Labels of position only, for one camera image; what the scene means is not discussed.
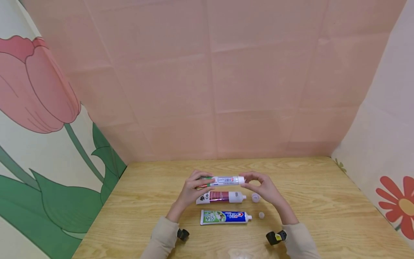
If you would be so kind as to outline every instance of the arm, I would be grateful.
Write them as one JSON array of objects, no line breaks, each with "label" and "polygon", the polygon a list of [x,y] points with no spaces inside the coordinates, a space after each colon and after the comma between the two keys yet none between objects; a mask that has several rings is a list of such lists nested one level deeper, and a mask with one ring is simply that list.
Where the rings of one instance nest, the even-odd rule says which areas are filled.
[{"label": "arm", "polygon": [[200,177],[212,177],[207,172],[194,170],[190,177],[185,181],[180,196],[171,205],[166,217],[161,217],[152,231],[151,239],[142,253],[140,259],[165,259],[175,247],[177,241],[178,221],[184,210],[195,200],[213,187],[196,190],[197,186],[214,182],[214,179],[200,179]]},{"label": "arm", "polygon": [[[308,229],[303,223],[299,223],[289,203],[279,193],[270,177],[258,172],[242,173],[240,176],[246,180],[241,187],[254,191],[276,208],[286,232],[285,245],[290,258],[321,259]],[[260,186],[250,184],[252,180],[259,181]]]}]

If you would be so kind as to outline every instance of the red flower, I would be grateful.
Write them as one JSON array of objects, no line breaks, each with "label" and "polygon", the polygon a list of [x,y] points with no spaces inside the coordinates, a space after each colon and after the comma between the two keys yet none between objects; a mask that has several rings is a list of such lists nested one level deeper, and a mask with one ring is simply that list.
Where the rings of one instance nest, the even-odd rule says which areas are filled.
[{"label": "red flower", "polygon": [[40,37],[0,39],[0,110],[38,133],[73,122],[80,103]]},{"label": "red flower", "polygon": [[376,192],[378,195],[391,202],[388,203],[380,201],[378,205],[385,210],[390,210],[385,214],[385,217],[389,221],[395,222],[402,217],[402,233],[408,239],[414,240],[414,229],[412,222],[414,219],[414,179],[409,176],[404,177],[404,194],[402,194],[397,185],[389,177],[383,176],[380,181],[394,196],[380,188],[377,188]]}]

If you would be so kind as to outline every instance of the finger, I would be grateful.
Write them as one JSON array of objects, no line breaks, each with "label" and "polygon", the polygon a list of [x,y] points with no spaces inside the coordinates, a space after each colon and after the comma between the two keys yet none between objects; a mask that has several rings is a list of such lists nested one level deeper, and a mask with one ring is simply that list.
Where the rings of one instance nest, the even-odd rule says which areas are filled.
[{"label": "finger", "polygon": [[242,184],[241,187],[249,189],[255,193],[259,193],[259,186],[253,184]]},{"label": "finger", "polygon": [[189,187],[191,188],[195,188],[195,187],[199,187],[199,186],[203,186],[206,184],[211,184],[214,183],[216,180],[214,179],[200,179],[200,180],[195,180],[189,183]]},{"label": "finger", "polygon": [[244,172],[239,174],[240,176],[243,176],[245,179],[247,179],[247,183],[249,183],[251,180],[257,180],[260,183],[264,182],[266,179],[265,174],[261,174],[259,172],[251,171],[251,172]]},{"label": "finger", "polygon": [[214,189],[215,189],[214,187],[206,187],[206,188],[203,188],[201,190],[198,190],[197,191],[197,197],[200,197],[200,196],[204,195],[205,193],[207,193],[209,191],[212,191]]},{"label": "finger", "polygon": [[200,170],[194,169],[190,176],[193,176],[195,173],[200,172]]},{"label": "finger", "polygon": [[194,181],[199,179],[200,177],[213,177],[212,173],[209,172],[204,172],[204,171],[195,171],[190,175],[190,177],[188,178],[190,181]]}]

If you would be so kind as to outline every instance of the black wrist strap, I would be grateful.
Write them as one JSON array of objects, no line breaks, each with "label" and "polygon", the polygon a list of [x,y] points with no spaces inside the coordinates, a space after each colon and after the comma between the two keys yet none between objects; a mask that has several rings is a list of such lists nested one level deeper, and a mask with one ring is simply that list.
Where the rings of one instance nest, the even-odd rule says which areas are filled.
[{"label": "black wrist strap", "polygon": [[181,230],[180,228],[177,231],[177,237],[179,239],[181,239],[182,241],[187,241],[188,236],[190,235],[190,233],[188,231],[186,231],[185,229]]},{"label": "black wrist strap", "polygon": [[284,230],[275,233],[274,231],[266,234],[266,238],[269,241],[270,245],[279,244],[281,241],[286,240],[286,232]]}]

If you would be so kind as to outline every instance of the pink tulip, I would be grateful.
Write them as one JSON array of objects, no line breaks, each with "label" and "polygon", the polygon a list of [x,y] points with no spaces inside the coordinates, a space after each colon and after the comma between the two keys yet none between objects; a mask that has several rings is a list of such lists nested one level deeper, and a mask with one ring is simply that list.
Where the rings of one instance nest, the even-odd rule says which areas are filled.
[{"label": "pink tulip", "polygon": [[0,39],[0,110],[38,133],[58,131],[80,112],[68,80],[44,40]]}]

